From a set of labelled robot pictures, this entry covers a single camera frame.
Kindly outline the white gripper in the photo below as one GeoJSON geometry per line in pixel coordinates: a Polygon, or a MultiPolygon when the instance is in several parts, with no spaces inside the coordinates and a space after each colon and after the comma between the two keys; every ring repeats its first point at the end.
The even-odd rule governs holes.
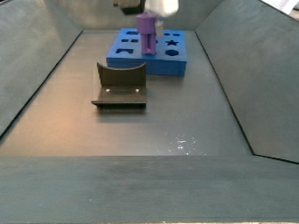
{"type": "Polygon", "coordinates": [[[167,18],[179,10],[179,0],[146,0],[145,8],[158,16],[167,18]]]}

